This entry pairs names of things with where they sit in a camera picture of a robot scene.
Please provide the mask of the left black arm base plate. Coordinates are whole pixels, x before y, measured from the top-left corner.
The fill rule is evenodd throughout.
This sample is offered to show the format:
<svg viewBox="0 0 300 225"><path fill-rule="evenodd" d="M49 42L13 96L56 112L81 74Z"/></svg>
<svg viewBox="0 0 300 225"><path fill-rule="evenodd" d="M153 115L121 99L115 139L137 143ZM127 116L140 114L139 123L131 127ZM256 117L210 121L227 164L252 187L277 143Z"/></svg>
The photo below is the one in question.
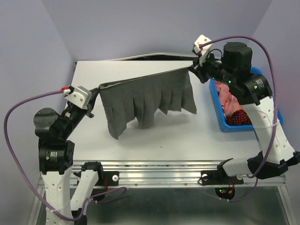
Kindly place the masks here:
<svg viewBox="0 0 300 225"><path fill-rule="evenodd" d="M102 187L108 187L108 186L118 186L119 185L119 171L103 171L102 175L103 178L98 180L95 186L102 186Z"/></svg>

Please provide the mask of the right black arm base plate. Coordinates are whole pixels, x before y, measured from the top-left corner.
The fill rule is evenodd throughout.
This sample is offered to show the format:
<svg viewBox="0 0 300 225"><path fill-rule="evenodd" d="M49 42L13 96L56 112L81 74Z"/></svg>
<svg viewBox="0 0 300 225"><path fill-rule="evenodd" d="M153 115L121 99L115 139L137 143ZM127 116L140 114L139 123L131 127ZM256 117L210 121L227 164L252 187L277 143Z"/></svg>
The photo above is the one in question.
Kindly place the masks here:
<svg viewBox="0 0 300 225"><path fill-rule="evenodd" d="M201 176L198 179L198 184L206 185L241 185L244 180L239 180L236 176L230 177L225 172L219 170L204 170L201 171Z"/></svg>

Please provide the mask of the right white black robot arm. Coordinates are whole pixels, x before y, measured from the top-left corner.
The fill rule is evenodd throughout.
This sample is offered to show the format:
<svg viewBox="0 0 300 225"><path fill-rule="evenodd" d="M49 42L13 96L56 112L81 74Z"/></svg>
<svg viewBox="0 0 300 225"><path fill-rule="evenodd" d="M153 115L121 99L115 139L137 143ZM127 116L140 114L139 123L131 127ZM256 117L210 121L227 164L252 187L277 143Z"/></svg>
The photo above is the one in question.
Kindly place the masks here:
<svg viewBox="0 0 300 225"><path fill-rule="evenodd" d="M212 54L208 38L197 40L193 52L198 56L189 68L205 83L213 79L229 87L248 115L261 151L249 159L228 159L218 165L215 176L226 183L236 175L267 179L285 173L300 162L300 153L288 142L278 121L274 93L265 76L251 72L252 49L241 42L224 45L221 61Z"/></svg>

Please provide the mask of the grey pleated skirt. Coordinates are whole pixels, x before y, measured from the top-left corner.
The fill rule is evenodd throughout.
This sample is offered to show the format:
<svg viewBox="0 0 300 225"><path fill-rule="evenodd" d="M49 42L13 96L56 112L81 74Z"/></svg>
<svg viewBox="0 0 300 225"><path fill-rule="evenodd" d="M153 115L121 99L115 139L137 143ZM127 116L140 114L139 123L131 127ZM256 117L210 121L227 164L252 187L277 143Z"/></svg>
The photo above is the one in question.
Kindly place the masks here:
<svg viewBox="0 0 300 225"><path fill-rule="evenodd" d="M188 68L179 68L147 76L103 83L99 94L109 134L118 139L127 123L136 119L140 129L154 125L157 110L186 110L197 113Z"/></svg>

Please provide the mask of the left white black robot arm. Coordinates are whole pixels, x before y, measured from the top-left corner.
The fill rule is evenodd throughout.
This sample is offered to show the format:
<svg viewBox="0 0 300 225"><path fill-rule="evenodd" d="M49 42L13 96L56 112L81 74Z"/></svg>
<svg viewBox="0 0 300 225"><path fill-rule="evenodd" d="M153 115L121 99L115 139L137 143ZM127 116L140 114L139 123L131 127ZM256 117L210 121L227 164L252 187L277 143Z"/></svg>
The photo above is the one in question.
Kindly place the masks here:
<svg viewBox="0 0 300 225"><path fill-rule="evenodd" d="M75 144L68 137L85 116L93 118L91 111L99 90L94 88L90 92L87 109L81 109L68 101L61 114L52 108L43 108L33 119L35 134L39 138L39 170L45 185L46 200L50 204L46 213L48 225L87 224L88 198L94 186L104 181L101 163L87 162L79 172L80 180L76 191L73 196L70 195Z"/></svg>

